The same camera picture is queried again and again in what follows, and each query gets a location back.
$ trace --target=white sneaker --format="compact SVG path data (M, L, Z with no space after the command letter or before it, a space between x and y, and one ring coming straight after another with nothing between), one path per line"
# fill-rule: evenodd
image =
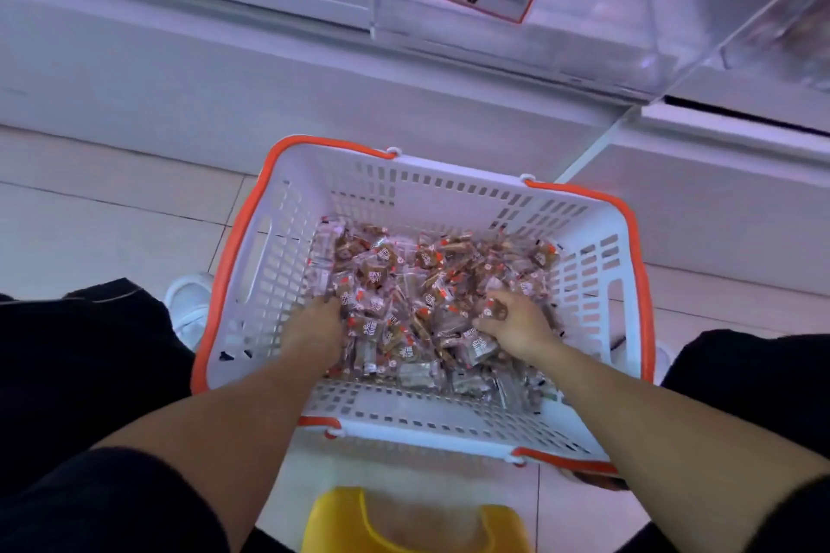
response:
M208 325L212 289L213 276L210 273L197 273L174 280L164 295L164 306L170 313L176 337L194 352Z

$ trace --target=white cabinet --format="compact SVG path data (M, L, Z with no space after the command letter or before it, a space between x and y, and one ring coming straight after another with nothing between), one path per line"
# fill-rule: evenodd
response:
M0 0L0 120L249 173L278 139L309 134L553 180L624 111L384 51L349 29L215 16Z
M830 166L674 130L619 127L572 182L632 206L650 264L830 295Z

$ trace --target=right hand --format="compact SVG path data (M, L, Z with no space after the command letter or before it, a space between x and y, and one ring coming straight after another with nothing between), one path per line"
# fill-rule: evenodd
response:
M561 343L548 326L545 313L528 296L509 291L490 291L487 296L507 307L507 318L499 321L479 317L472 324L481 332L493 335L513 356L536 365L543 350Z

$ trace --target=tiled floor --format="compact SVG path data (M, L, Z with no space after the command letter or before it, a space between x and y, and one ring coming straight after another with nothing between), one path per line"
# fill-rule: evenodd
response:
M161 297L174 277L215 270L252 184L223 170L0 127L0 291L53 297L127 276ZM830 330L827 298L658 267L651 278L658 338L673 353L712 328L762 337ZM454 516L483 502L509 505L538 550L556 553L614 550L647 520L630 493L573 483L551 467L299 432L261 526L299 548L311 503L339 484Z

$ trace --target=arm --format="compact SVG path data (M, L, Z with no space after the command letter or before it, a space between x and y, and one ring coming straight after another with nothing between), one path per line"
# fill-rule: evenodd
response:
M254 527L315 382L338 359L339 302L314 300L285 325L279 357L244 379L180 400L96 448L135 448L170 464L213 508L231 551Z
M530 299L492 296L508 317L477 327L554 380L683 553L743 550L787 495L830 474L830 462L798 444L566 346Z

